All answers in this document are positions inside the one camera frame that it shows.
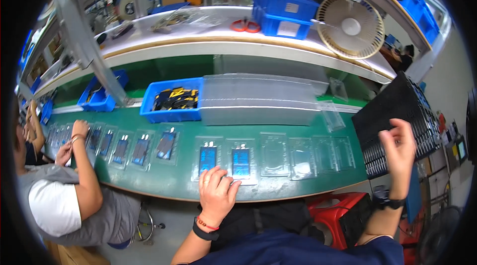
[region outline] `red-handled scissors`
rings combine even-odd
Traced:
[[[235,30],[237,32],[247,31],[247,32],[250,32],[250,33],[257,33],[257,32],[260,31],[260,25],[255,23],[255,22],[247,20],[247,18],[243,18],[242,20],[238,20],[238,21],[233,22],[230,25],[230,29]]]

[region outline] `green workbench surface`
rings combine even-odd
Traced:
[[[352,114],[341,113],[346,128],[331,136],[349,137],[355,158],[355,169],[337,173],[318,174],[316,178],[291,181],[289,177],[259,177],[257,185],[243,185],[237,193],[237,201],[269,201],[284,198],[303,197],[343,188],[365,181],[366,170],[355,129],[351,121]],[[88,122],[105,122],[119,129],[135,131],[137,129],[157,130],[158,124],[149,123],[139,115],[139,108],[114,109],[111,113],[77,112],[52,115],[52,123],[66,124],[76,119]],[[198,201],[198,183],[191,181],[192,165],[196,154],[196,136],[223,136],[225,138],[255,138],[255,159],[261,165],[260,132],[286,133],[289,138],[308,138],[313,135],[330,135],[324,120],[319,115],[312,126],[288,125],[240,125],[240,126],[203,126],[200,121],[181,123],[183,133],[177,144],[177,165],[151,166],[148,172],[134,169],[118,170],[107,166],[103,160],[96,159],[95,171],[100,182],[132,192],[156,197],[185,201]]]

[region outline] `fan grille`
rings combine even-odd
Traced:
[[[361,26],[359,33],[348,35],[342,29],[345,19]],[[318,34],[325,45],[339,56],[364,59],[376,54],[385,41],[383,19],[364,0],[324,0],[317,12]]]

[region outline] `white t-shirt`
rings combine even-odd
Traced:
[[[60,237],[81,228],[75,185],[39,180],[28,194],[36,224],[46,233]]]

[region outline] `wall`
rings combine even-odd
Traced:
[[[468,91],[474,87],[470,60],[462,36],[453,28],[434,66],[423,80],[426,99],[434,111],[440,110],[448,123],[456,121],[459,132],[466,131]],[[469,161],[452,172],[451,204],[463,207],[470,191],[474,166]]]

